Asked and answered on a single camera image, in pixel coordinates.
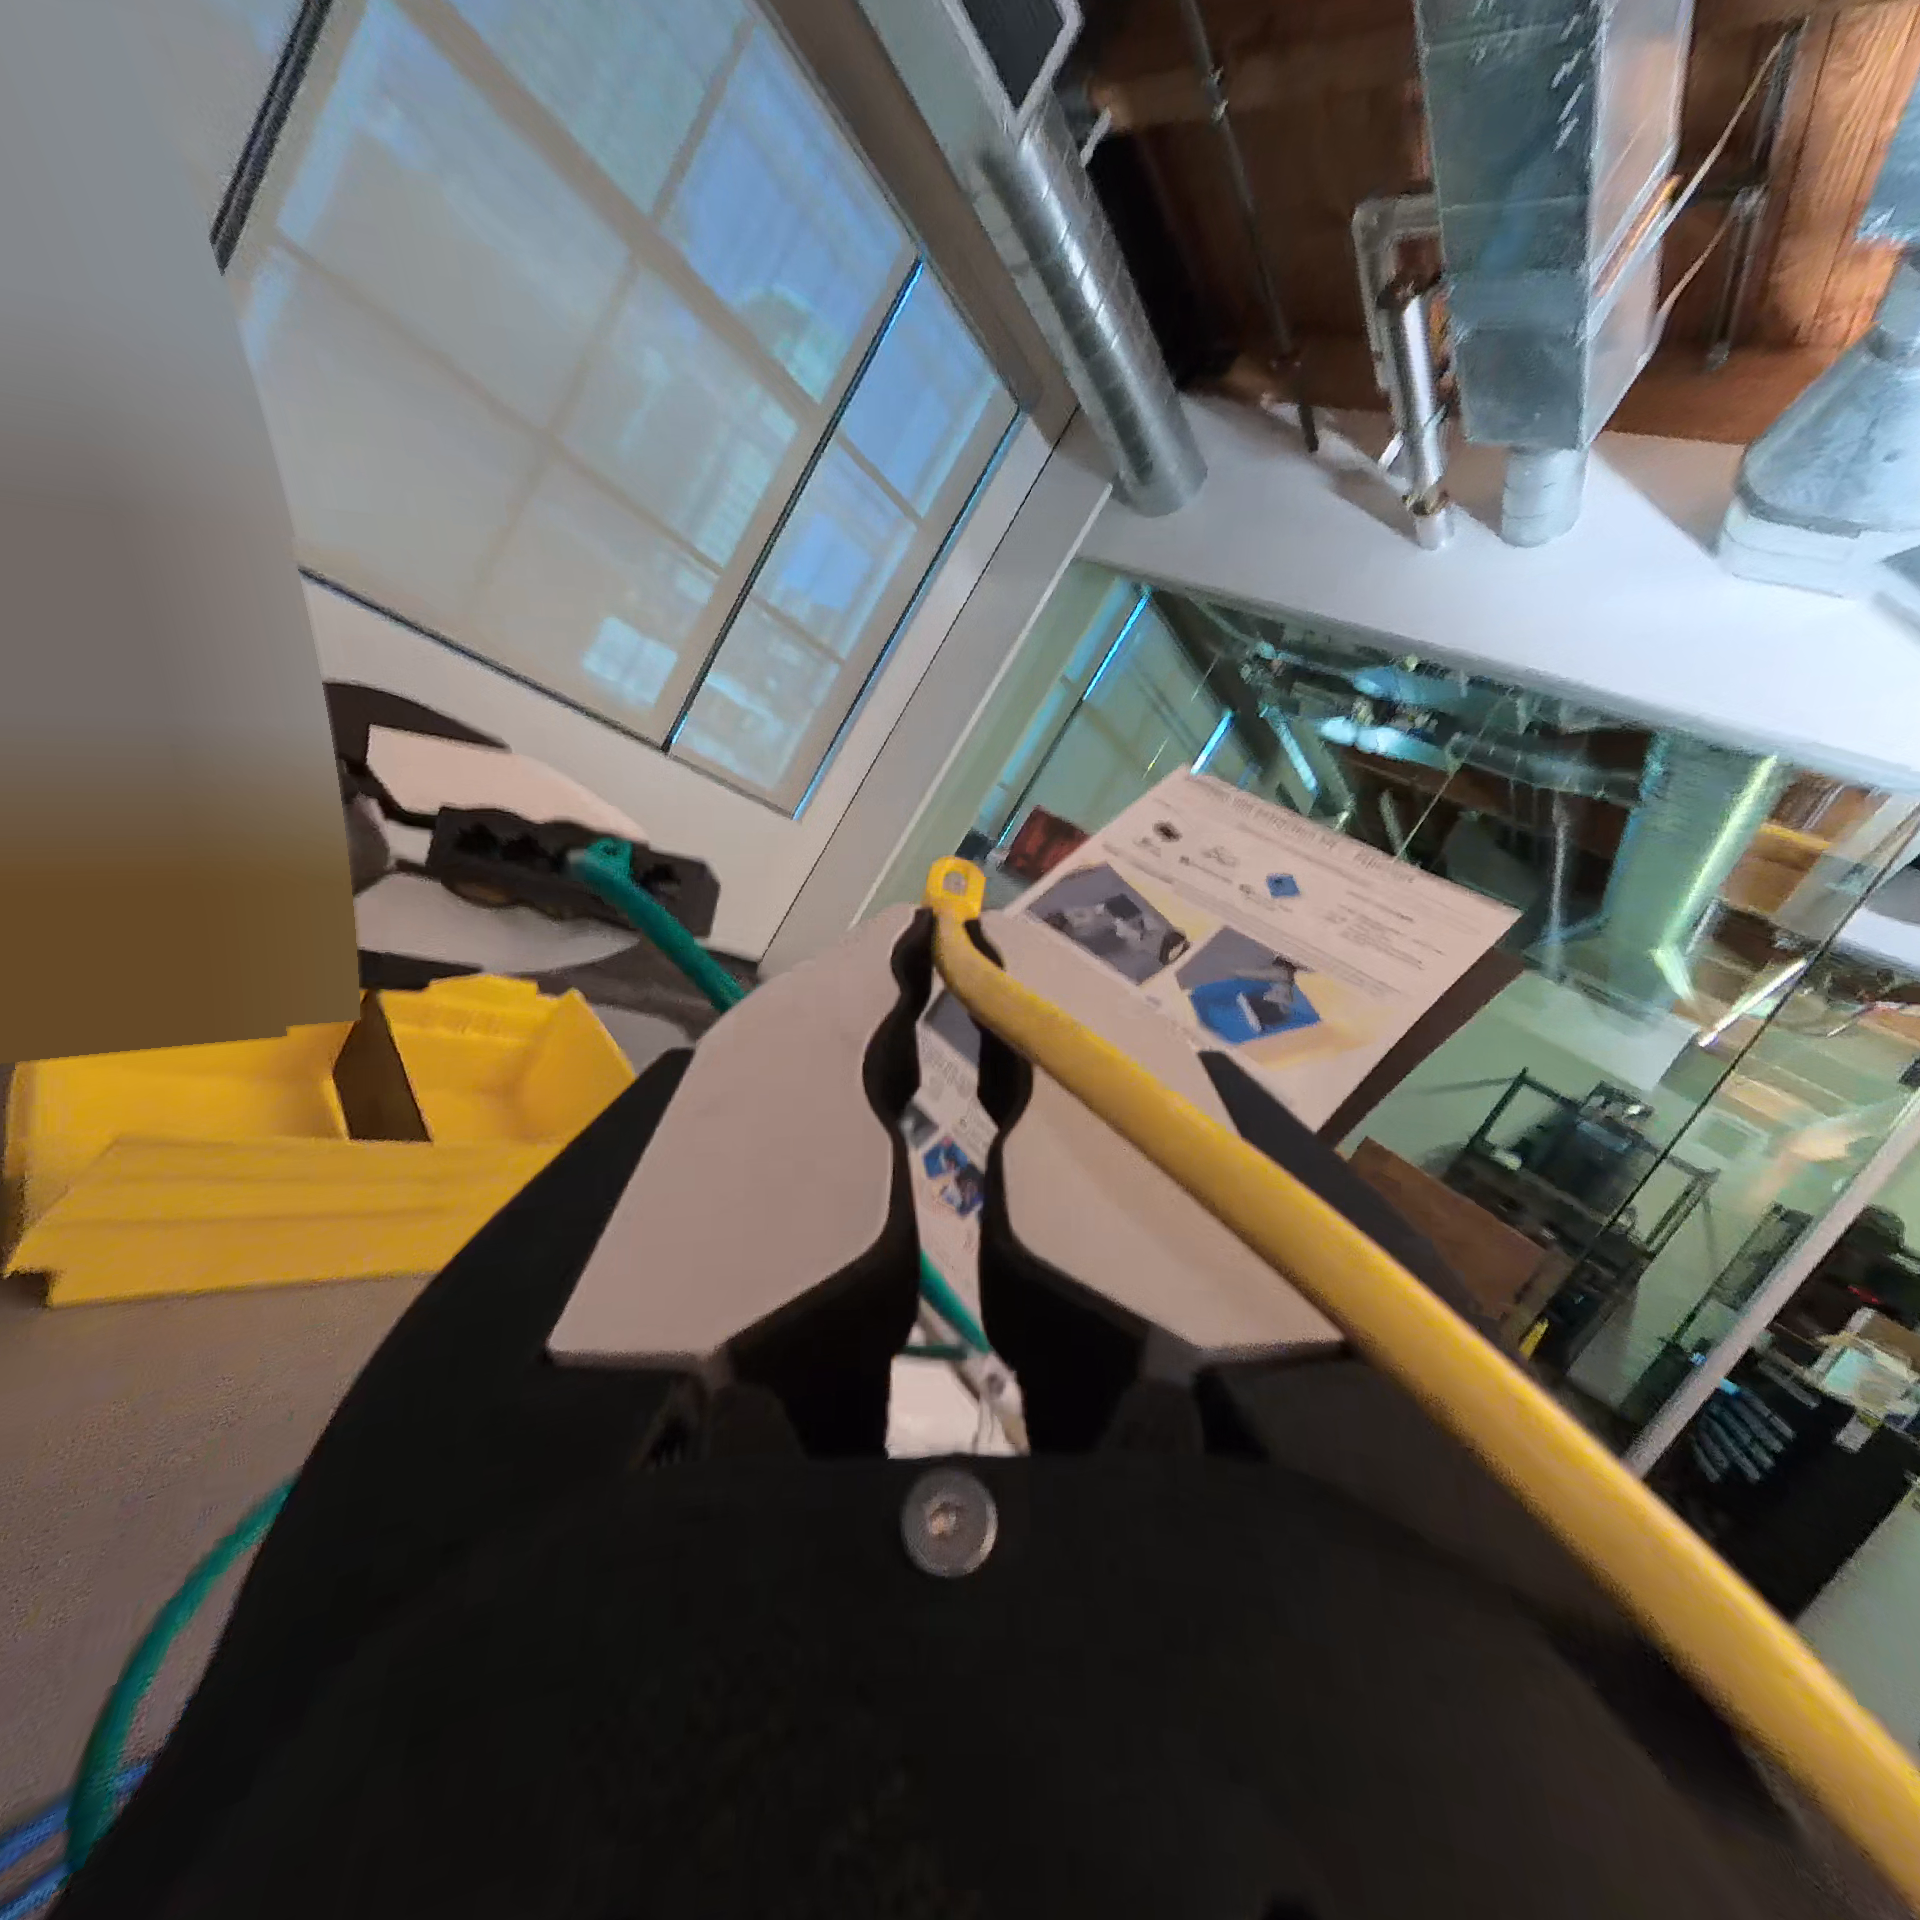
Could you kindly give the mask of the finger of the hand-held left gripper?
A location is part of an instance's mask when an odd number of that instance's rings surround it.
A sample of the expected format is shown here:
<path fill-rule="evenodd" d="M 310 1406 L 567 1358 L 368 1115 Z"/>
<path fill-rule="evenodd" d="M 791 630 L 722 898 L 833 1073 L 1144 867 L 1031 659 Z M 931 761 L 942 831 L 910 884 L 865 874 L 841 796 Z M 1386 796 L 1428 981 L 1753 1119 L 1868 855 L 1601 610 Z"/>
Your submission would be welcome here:
<path fill-rule="evenodd" d="M 595 796 L 585 778 L 521 758 L 521 744 L 479 744 L 479 739 L 437 739 L 437 731 L 368 731 L 368 777 L 395 796 L 395 816 L 445 816 L 445 811 L 496 811 L 521 822 L 585 822 L 616 840 L 649 840 L 637 816 Z"/>
<path fill-rule="evenodd" d="M 603 925 L 603 914 L 557 925 L 543 911 L 479 911 L 437 874 L 380 874 L 353 891 L 353 952 L 445 964 L 485 981 L 549 981 L 549 966 L 595 966 L 637 952 L 637 925 Z"/>

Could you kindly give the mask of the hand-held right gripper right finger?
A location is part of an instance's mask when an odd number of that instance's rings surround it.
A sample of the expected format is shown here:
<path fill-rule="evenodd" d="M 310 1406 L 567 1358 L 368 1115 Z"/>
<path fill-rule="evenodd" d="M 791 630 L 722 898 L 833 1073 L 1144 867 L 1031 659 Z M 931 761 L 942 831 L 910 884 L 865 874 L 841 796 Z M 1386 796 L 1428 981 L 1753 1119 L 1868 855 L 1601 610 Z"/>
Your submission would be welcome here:
<path fill-rule="evenodd" d="M 1122 966 L 1086 964 L 1037 914 L 988 914 L 995 964 L 1122 1049 L 1144 1079 L 1236 1127 L 1199 1049 Z M 1306 1306 L 1254 1246 L 1239 1246 L 1167 1162 L 1106 1127 L 1066 1079 L 973 1049 L 973 1107 L 995 1119 L 1014 1239 L 1092 1298 L 1144 1318 L 1199 1358 L 1326 1358 L 1333 1318 Z"/>

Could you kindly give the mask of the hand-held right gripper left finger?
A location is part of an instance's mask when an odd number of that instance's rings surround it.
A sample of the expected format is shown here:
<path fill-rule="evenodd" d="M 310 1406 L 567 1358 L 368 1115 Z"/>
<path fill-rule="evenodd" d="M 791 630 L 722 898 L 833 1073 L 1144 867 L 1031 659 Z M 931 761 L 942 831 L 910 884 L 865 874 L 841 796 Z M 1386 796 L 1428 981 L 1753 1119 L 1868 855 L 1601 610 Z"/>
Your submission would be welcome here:
<path fill-rule="evenodd" d="M 929 1020 L 929 914 L 878 911 L 700 1036 L 549 1358 L 714 1358 L 732 1337 L 878 1259 L 878 1347 L 917 1328 L 910 1107 Z"/>

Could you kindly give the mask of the black network switch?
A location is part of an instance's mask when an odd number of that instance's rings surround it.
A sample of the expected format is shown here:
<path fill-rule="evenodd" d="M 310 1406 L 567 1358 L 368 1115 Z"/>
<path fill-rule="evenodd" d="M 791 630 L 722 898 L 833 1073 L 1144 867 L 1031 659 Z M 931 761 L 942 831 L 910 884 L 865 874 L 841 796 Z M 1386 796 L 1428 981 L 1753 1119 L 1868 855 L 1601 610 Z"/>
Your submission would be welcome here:
<path fill-rule="evenodd" d="M 616 874 L 659 898 L 688 933 L 714 933 L 714 867 L 682 848 L 649 848 L 595 822 L 529 822 L 506 811 L 445 811 L 429 840 L 429 884 L 479 911 L 532 911 L 549 925 L 620 925 L 620 911 L 567 874 L 577 848 L 616 848 Z"/>

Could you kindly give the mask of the yellow plastic bin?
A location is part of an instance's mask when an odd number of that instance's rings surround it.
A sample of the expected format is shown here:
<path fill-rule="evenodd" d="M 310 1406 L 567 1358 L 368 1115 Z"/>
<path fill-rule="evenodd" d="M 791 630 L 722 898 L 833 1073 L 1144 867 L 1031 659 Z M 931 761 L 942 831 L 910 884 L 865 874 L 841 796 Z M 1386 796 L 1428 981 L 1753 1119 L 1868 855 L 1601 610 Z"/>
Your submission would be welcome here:
<path fill-rule="evenodd" d="M 595 1002 L 529 981 L 19 1058 L 0 1276 L 52 1306 L 445 1276 L 626 1079 Z"/>

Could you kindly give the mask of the printed instruction sheet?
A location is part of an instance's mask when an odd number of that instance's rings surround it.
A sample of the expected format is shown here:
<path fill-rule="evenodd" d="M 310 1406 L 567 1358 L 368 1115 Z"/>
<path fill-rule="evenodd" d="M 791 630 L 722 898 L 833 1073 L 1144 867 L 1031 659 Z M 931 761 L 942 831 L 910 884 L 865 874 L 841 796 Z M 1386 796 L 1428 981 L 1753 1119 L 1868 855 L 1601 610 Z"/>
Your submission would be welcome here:
<path fill-rule="evenodd" d="M 1092 831 L 1048 816 L 1018 848 L 1048 855 L 957 848 L 973 914 L 1068 933 L 1296 1127 L 1326 1127 L 1386 1049 L 1514 933 L 1501 898 L 1217 777 L 1167 777 Z"/>

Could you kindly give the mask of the round spiral silver duct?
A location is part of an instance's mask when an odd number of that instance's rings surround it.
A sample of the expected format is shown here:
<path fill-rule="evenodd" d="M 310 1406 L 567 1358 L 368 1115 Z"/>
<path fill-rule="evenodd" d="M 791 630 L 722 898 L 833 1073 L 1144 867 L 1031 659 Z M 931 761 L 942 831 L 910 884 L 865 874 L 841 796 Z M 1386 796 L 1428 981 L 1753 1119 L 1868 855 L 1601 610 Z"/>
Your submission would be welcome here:
<path fill-rule="evenodd" d="M 1174 519 L 1203 481 L 1203 448 L 1158 346 L 1144 301 L 1068 141 L 1068 107 L 1048 101 L 1018 135 L 973 149 L 988 238 L 1068 376 L 1075 413 L 1111 455 L 1111 496 L 1136 519 Z"/>

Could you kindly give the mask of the round silver elbow duct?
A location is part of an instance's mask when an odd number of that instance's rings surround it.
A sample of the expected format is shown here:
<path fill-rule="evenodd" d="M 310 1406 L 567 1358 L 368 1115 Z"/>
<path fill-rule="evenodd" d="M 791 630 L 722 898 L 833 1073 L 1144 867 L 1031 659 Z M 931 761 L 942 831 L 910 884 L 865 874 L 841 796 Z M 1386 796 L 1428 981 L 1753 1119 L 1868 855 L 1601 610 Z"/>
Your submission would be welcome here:
<path fill-rule="evenodd" d="M 1920 556 L 1920 257 L 1874 327 L 1739 448 L 1718 565 L 1761 583 L 1874 596 Z"/>

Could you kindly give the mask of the large rectangular silver duct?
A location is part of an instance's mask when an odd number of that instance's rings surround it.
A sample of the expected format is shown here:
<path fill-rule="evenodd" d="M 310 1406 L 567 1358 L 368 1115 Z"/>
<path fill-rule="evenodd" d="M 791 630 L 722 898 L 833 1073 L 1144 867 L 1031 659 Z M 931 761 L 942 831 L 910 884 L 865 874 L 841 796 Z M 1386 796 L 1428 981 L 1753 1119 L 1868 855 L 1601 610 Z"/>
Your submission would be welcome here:
<path fill-rule="evenodd" d="M 1501 448 L 1501 543 L 1551 543 L 1669 329 L 1687 0 L 1415 0 L 1410 29 L 1464 432 Z"/>

